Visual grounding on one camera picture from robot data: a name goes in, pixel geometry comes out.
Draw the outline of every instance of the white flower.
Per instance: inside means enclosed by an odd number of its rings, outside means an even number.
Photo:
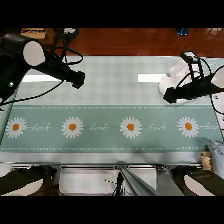
[[[126,138],[130,139],[139,136],[141,134],[140,130],[142,130],[140,121],[134,117],[126,117],[126,119],[123,119],[120,127],[120,131],[123,131],[123,135],[126,135]]]
[[[181,119],[179,119],[177,127],[179,128],[179,131],[182,131],[182,135],[184,135],[185,137],[194,138],[199,133],[199,127],[194,118],[186,116],[182,117]]]
[[[79,119],[78,117],[69,117],[69,119],[66,119],[66,121],[63,122],[63,135],[66,135],[66,138],[75,138],[76,136],[82,134],[81,131],[83,130],[83,127],[84,125],[81,119]]]
[[[15,117],[8,122],[5,131],[8,138],[17,138],[23,134],[23,131],[25,131],[26,128],[27,125],[25,119]]]

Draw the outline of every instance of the wooden floor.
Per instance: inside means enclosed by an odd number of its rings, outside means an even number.
[[[178,36],[175,31],[175,28],[80,28],[80,35],[69,47],[94,56],[179,56],[184,50],[192,50],[199,56],[224,58],[224,29],[189,28],[188,36]]]

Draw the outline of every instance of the daisy print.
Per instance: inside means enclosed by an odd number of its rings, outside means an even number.
[[[66,138],[71,139],[81,135],[83,127],[84,125],[81,119],[78,117],[69,117],[65,122],[63,122],[62,132],[64,132],[63,135],[65,135]]]
[[[194,138],[199,133],[199,127],[194,118],[186,116],[182,117],[179,119],[177,127],[179,128],[178,130],[182,132],[182,135],[184,135],[186,138]]]
[[[141,134],[140,130],[142,130],[140,121],[134,117],[126,117],[126,119],[123,119],[120,127],[123,135],[130,139],[139,136]]]
[[[21,117],[15,117],[11,119],[5,129],[6,135],[8,138],[17,138],[23,134],[27,128],[25,119]]]

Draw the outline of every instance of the patterned border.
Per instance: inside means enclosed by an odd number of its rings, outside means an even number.
[[[12,109],[13,110],[42,110],[42,109],[211,109],[211,106],[194,106],[192,105],[192,107],[185,107],[185,106],[172,106],[172,107],[164,107],[164,106],[13,106]]]
[[[48,151],[48,150],[57,150],[57,151],[152,151],[152,150],[199,150],[204,149],[204,147],[175,147],[175,148],[0,148],[0,150],[20,150],[20,151]]]

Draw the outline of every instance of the yellow flower center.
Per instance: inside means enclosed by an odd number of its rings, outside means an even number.
[[[135,126],[133,124],[128,124],[128,130],[133,131],[135,129]]]
[[[186,123],[185,128],[190,131],[192,129],[192,124]]]
[[[71,131],[74,131],[74,130],[76,129],[76,124],[70,124],[70,125],[69,125],[69,129],[70,129]]]
[[[14,124],[13,126],[12,126],[12,130],[13,131],[17,131],[17,130],[19,130],[19,124]]]

